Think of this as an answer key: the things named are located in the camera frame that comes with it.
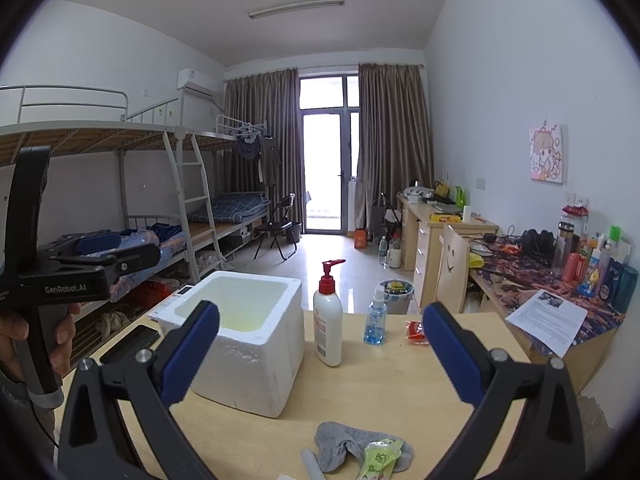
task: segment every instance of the fluorescent light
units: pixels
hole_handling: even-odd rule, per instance
[[[264,16],[271,16],[272,14],[281,14],[282,12],[289,12],[291,10],[300,9],[313,9],[314,7],[330,7],[330,6],[343,6],[344,0],[306,0],[304,2],[295,2],[292,4],[284,4],[276,7],[267,7],[266,9],[254,10],[248,12],[249,18],[255,20],[256,18],[263,18]]]

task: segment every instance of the white air conditioner unit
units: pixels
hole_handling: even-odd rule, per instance
[[[220,81],[191,68],[185,68],[178,72],[178,90],[182,88],[195,90],[211,97],[222,94],[223,90]]]

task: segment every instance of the white wall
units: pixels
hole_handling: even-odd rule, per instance
[[[564,192],[591,199],[591,230],[640,242],[640,70],[598,0],[447,0],[426,47],[436,176],[470,189],[503,229],[556,231]],[[566,126],[564,186],[529,179],[531,126]],[[486,190],[475,189],[476,178]],[[638,266],[635,257],[632,264]],[[620,427],[640,394],[640,294],[584,393]]]
[[[0,85],[59,84],[119,89],[129,95],[132,111],[177,95],[177,73],[183,68],[194,68],[223,79],[222,65],[174,38],[104,10],[51,0],[40,9],[14,46],[0,72]],[[66,101],[69,94],[59,96]],[[9,97],[0,96],[0,124],[15,123],[18,98],[16,92]],[[202,106],[201,103],[189,101],[189,117],[198,123],[211,123],[209,104]],[[24,120],[68,118],[65,114],[72,114],[74,118],[118,120],[120,111],[105,113],[76,108],[56,114],[50,109],[34,108],[30,113]],[[121,228],[117,171],[113,153],[54,158],[40,213],[40,242],[68,232]],[[175,188],[165,152],[129,153],[126,171],[130,214],[177,213]],[[8,193],[12,172],[13,168],[0,168],[2,197]],[[2,201],[2,244],[5,215],[6,202]]]
[[[424,66],[424,53],[421,50],[404,48],[372,48],[352,52],[325,52],[323,54],[308,54],[306,56],[290,56],[277,59],[257,59],[227,67],[225,80],[263,72],[274,72],[275,70],[284,70],[286,68],[299,69],[301,76],[357,73],[360,63]],[[426,70],[424,68],[420,69],[420,74],[422,75],[426,98],[428,95]],[[352,232],[355,228],[355,182],[350,181],[348,184],[348,230]]]

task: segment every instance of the metal bed frame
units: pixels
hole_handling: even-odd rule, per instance
[[[120,100],[117,104],[98,103],[97,97],[94,100],[84,101],[29,101],[25,102],[30,90],[71,90],[89,92],[92,97],[97,94],[116,96]],[[15,124],[0,126],[0,166],[11,165],[15,162],[15,157],[22,147],[50,144],[53,155],[69,155],[78,153],[116,152],[118,154],[118,180],[120,189],[120,202],[122,206],[122,218],[126,228],[138,228],[140,223],[144,226],[151,220],[167,220],[168,223],[179,223],[186,235],[186,249],[176,254],[168,265],[177,261],[187,261],[190,279],[192,283],[197,283],[203,274],[210,272],[215,267],[222,268],[225,257],[220,251],[218,241],[233,232],[238,231],[245,225],[250,224],[257,218],[267,216],[268,213],[241,224],[234,224],[233,227],[226,226],[222,230],[216,229],[213,219],[213,212],[209,194],[209,184],[207,172],[200,152],[198,140],[211,151],[231,148],[239,137],[255,137],[265,135],[267,124],[251,124],[235,118],[218,115],[215,128],[212,131],[193,130],[184,126],[184,101],[187,94],[192,94],[198,98],[203,98],[213,103],[217,108],[220,105],[208,94],[182,88],[175,98],[156,103],[143,108],[135,113],[129,114],[129,97],[123,91],[93,88],[85,86],[64,86],[64,85],[21,85],[21,86],[0,86],[0,94],[7,91],[20,91],[20,100],[17,110],[17,121]],[[172,112],[169,105],[179,103],[179,114],[177,124],[170,124],[169,117]],[[117,121],[96,121],[96,120],[53,120],[53,121],[33,121],[22,122],[23,110],[33,107],[93,107],[120,110],[122,113]],[[145,118],[151,119],[150,123],[145,123]],[[156,123],[156,116],[163,116],[161,124]],[[125,156],[132,150],[165,150],[168,155],[172,177],[175,183],[175,191],[178,199],[178,214],[145,214],[130,215],[127,204],[127,194],[125,186]],[[184,151],[192,150],[195,154],[196,162],[185,162]],[[199,168],[202,180],[202,194],[195,197],[187,197],[184,192],[184,168]],[[187,204],[204,202],[209,218],[208,228],[192,235],[187,218]],[[217,256],[215,265],[198,271],[195,252],[210,244],[214,245]],[[86,316],[90,312],[99,308],[106,302],[94,302],[86,304],[82,313],[77,319]]]

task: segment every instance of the brown curtain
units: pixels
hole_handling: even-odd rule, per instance
[[[417,66],[362,64],[360,154],[356,180],[356,227],[368,227],[371,206],[384,192],[395,195],[414,180],[433,183],[431,134]]]
[[[289,217],[304,224],[304,163],[300,126],[300,80],[296,69],[269,72],[227,82],[225,115],[259,124],[280,146],[280,171],[275,187],[277,202],[289,193],[296,200]],[[235,152],[225,153],[225,191],[263,191],[258,179],[258,161],[245,160]]]

